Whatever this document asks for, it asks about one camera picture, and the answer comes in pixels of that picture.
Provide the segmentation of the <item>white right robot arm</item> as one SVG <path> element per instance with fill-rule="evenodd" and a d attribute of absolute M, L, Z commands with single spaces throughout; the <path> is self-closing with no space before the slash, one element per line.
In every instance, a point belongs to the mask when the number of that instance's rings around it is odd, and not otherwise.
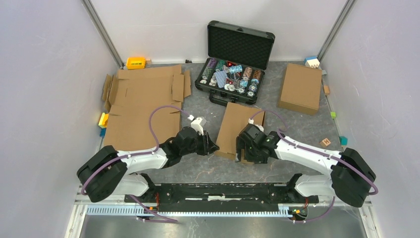
<path fill-rule="evenodd" d="M 370 195 L 376 195 L 376 175 L 358 151 L 326 150 L 301 143 L 280 131 L 264 133 L 263 127 L 247 124 L 236 138 L 235 160 L 265 164 L 268 158 L 294 162 L 319 172 L 295 174 L 288 181 L 286 196 L 292 202 L 304 197 L 334 196 L 360 208 Z"/>

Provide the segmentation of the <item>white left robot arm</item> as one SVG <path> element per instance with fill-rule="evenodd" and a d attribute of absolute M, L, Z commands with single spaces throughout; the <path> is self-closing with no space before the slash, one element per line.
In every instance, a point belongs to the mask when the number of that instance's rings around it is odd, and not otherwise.
<path fill-rule="evenodd" d="M 200 134 L 186 126 L 175 137 L 152 149 L 117 151 L 111 145 L 104 146 L 79 168 L 76 175 L 82 184 L 82 194 L 91 202 L 103 201 L 110 195 L 135 195 L 150 202 L 156 189 L 141 171 L 169 168 L 185 155 L 209 155 L 218 150 L 219 146 L 207 131 Z"/>

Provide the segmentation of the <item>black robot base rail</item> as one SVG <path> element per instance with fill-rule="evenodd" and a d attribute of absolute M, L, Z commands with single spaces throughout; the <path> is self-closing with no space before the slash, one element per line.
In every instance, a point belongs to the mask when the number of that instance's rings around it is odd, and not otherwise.
<path fill-rule="evenodd" d="M 318 203 L 288 183 L 161 183 L 137 199 L 159 212 L 275 212 L 279 204 Z"/>

